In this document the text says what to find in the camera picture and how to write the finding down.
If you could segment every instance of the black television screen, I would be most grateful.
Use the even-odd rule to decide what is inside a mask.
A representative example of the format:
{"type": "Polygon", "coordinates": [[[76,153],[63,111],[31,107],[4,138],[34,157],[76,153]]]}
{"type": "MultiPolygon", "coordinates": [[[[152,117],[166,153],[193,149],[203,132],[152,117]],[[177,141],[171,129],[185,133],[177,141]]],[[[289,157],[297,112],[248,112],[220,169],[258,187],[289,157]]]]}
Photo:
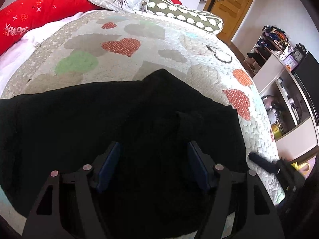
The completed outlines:
{"type": "Polygon", "coordinates": [[[314,56],[308,52],[304,60],[294,70],[297,76],[309,94],[310,102],[315,108],[314,114],[319,113],[319,63],[314,56]]]}

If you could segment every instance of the door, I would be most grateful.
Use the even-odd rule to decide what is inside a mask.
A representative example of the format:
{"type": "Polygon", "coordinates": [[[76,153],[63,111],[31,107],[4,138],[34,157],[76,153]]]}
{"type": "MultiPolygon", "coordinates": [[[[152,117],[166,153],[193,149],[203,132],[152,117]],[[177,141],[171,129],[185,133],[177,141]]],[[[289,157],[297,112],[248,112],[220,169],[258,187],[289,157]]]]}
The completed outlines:
{"type": "Polygon", "coordinates": [[[224,21],[224,28],[217,35],[226,44],[230,42],[246,15],[253,0],[215,0],[211,12],[224,21]]]}

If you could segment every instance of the metal pin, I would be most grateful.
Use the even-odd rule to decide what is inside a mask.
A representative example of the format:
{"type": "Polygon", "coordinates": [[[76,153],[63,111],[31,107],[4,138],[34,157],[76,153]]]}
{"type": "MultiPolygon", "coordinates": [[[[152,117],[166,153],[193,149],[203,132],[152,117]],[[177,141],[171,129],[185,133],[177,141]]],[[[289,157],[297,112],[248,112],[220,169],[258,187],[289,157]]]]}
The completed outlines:
{"type": "Polygon", "coordinates": [[[58,176],[59,172],[58,171],[52,171],[51,172],[51,177],[55,177],[55,176],[58,176]]]}
{"type": "Polygon", "coordinates": [[[255,176],[257,174],[254,170],[249,170],[248,173],[251,176],[255,176]]]}
{"type": "Polygon", "coordinates": [[[218,170],[218,171],[221,171],[221,170],[224,169],[224,167],[221,164],[216,164],[215,165],[215,169],[218,170]]]}
{"type": "Polygon", "coordinates": [[[91,170],[91,168],[92,168],[92,165],[90,165],[90,164],[86,164],[83,166],[84,171],[89,171],[89,170],[91,170]]]}

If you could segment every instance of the clock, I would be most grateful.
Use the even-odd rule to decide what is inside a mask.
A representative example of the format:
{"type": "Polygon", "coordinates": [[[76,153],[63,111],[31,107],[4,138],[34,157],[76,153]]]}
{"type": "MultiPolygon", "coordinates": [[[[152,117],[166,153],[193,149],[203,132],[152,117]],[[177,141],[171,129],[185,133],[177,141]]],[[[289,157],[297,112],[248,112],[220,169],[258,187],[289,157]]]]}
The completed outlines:
{"type": "Polygon", "coordinates": [[[294,60],[298,64],[300,64],[301,61],[306,56],[306,54],[307,54],[307,50],[306,50],[305,46],[299,43],[299,44],[296,44],[295,49],[291,52],[290,55],[294,58],[294,60]]]}
{"type": "Polygon", "coordinates": [[[298,62],[294,59],[292,53],[288,57],[286,57],[283,62],[285,66],[288,67],[289,71],[293,70],[298,65],[298,62]]]}

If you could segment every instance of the polka dot bolster pillow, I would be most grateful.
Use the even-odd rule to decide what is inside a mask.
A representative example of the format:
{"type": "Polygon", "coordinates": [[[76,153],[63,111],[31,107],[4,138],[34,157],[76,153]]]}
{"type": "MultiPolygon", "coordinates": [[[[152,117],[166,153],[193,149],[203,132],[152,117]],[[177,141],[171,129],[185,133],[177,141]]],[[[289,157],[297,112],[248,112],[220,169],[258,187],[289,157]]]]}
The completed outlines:
{"type": "Polygon", "coordinates": [[[210,12],[191,10],[183,5],[173,4],[170,0],[146,0],[144,10],[150,14],[187,22],[215,35],[220,33],[224,27],[224,22],[220,17],[210,12]]]}
{"type": "Polygon", "coordinates": [[[0,11],[0,55],[31,29],[98,9],[88,0],[16,0],[0,11]]]}

